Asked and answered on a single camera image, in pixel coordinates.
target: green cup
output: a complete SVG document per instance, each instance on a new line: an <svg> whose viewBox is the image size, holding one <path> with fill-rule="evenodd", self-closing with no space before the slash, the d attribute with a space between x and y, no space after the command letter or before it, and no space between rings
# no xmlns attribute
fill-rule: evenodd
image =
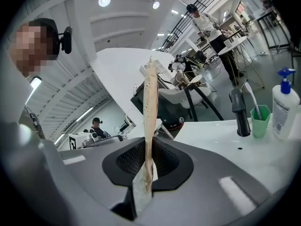
<svg viewBox="0 0 301 226"><path fill-rule="evenodd" d="M269 124L269 118L271 117L271 111L269 111L266 105L259 105L259 112L262 120L259 120L255 107L250 111L252 120L252 134L255 138L263 138Z"/></svg>

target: white bottle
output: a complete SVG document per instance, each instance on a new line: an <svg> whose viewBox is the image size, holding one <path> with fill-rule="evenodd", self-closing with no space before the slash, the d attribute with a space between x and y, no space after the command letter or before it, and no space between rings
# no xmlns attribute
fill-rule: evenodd
<svg viewBox="0 0 301 226"><path fill-rule="evenodd" d="M281 85L276 85L273 92L273 132L280 140L285 140L290 134L293 121L296 117L300 98L291 89L287 76L295 73L290 68L282 68L278 74L283 76Z"/></svg>

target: ceiling light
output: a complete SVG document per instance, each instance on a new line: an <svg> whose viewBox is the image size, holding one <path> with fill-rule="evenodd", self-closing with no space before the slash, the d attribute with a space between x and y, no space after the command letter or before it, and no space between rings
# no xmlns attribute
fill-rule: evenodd
<svg viewBox="0 0 301 226"><path fill-rule="evenodd" d="M60 137L55 141L55 144L57 144L64 136L65 134L61 134Z"/></svg>
<svg viewBox="0 0 301 226"><path fill-rule="evenodd" d="M109 5L110 2L111 0L98 0L98 4L100 7L106 7Z"/></svg>
<svg viewBox="0 0 301 226"><path fill-rule="evenodd" d="M159 3L159 2L154 2L154 3L152 4L152 8L153 8L153 9L157 9L159 6L160 6L160 3Z"/></svg>
<svg viewBox="0 0 301 226"><path fill-rule="evenodd" d="M37 89L37 87L42 83L42 79L39 76L34 76L32 81L30 82L30 85L32 86L33 90L30 94L30 96L28 97L27 101L25 104L27 104L27 102L29 101L30 97L32 97L34 91Z"/></svg>
<svg viewBox="0 0 301 226"><path fill-rule="evenodd" d="M76 120L76 122L79 122L79 120L80 120L81 118L83 118L86 114L88 114L92 109L93 109L93 107L91 107L91 108L88 109L85 113L83 113L83 114Z"/></svg>

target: black faucet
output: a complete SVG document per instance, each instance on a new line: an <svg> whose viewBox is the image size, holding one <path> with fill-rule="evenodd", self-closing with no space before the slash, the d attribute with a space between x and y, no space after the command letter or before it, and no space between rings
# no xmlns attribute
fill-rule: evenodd
<svg viewBox="0 0 301 226"><path fill-rule="evenodd" d="M243 93L240 89L233 89L229 97L232 102L232 112L236 116L237 134L241 137L247 137L251 134L251 130L246 116L246 104Z"/></svg>

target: window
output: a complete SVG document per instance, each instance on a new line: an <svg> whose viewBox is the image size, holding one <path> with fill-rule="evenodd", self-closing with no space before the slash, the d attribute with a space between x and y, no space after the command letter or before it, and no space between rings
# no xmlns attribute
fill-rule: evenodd
<svg viewBox="0 0 301 226"><path fill-rule="evenodd" d="M235 12L240 16L241 13L242 13L244 10L245 10L245 5L243 4L242 1L240 1L240 3L239 3L239 5L238 5L238 7L237 7L237 9L236 9Z"/></svg>

